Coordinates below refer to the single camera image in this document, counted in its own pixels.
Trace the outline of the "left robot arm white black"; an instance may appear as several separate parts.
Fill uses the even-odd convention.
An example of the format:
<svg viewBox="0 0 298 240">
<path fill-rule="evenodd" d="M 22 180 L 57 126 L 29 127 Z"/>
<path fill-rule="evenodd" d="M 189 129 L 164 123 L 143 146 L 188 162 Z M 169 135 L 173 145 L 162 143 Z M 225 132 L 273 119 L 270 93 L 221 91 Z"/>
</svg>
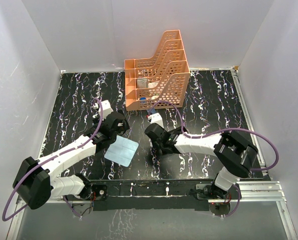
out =
<svg viewBox="0 0 298 240">
<path fill-rule="evenodd" d="M 122 110 L 111 112 L 104 120 L 95 118 L 89 130 L 64 148 L 40 159 L 31 156 L 24 159 L 13 188 L 32 210 L 59 196 L 89 198 L 92 187 L 86 178 L 78 174 L 60 177 L 60 174 L 79 161 L 107 149 L 129 128 Z"/>
</svg>

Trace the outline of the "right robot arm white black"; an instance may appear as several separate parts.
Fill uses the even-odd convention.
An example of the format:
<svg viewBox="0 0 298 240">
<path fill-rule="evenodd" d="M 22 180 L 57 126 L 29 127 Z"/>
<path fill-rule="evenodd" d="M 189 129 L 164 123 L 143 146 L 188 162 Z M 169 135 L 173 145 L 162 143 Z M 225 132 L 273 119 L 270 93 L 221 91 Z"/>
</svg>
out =
<svg viewBox="0 0 298 240">
<path fill-rule="evenodd" d="M 223 168 L 212 184 L 193 190 L 200 198 L 225 199 L 235 183 L 249 176 L 258 154 L 258 148 L 234 130 L 207 137 L 188 137 L 180 127 L 167 131 L 153 123 L 145 129 L 145 135 L 163 155 L 195 153 L 219 159 Z"/>
</svg>

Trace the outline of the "light blue cleaning cloth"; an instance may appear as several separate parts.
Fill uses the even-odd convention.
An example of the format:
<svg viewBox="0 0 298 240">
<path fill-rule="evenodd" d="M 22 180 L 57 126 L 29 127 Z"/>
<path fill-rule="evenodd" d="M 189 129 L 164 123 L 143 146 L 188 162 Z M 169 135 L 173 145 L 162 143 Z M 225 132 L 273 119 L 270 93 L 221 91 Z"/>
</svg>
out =
<svg viewBox="0 0 298 240">
<path fill-rule="evenodd" d="M 139 144 L 130 139 L 117 136 L 104 154 L 106 160 L 110 160 L 123 167 L 128 167 L 137 151 Z"/>
</svg>

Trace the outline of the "black sunglasses case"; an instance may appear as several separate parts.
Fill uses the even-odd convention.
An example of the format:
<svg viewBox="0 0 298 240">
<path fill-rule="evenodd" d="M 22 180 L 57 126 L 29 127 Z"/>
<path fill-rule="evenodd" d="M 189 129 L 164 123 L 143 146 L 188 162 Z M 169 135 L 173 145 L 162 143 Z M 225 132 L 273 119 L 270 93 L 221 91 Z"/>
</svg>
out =
<svg viewBox="0 0 298 240">
<path fill-rule="evenodd" d="M 150 151 L 153 156 L 162 156 L 163 155 L 162 150 L 159 147 L 158 143 L 153 142 L 152 140 L 149 140 L 149 143 L 150 143 Z"/>
</svg>

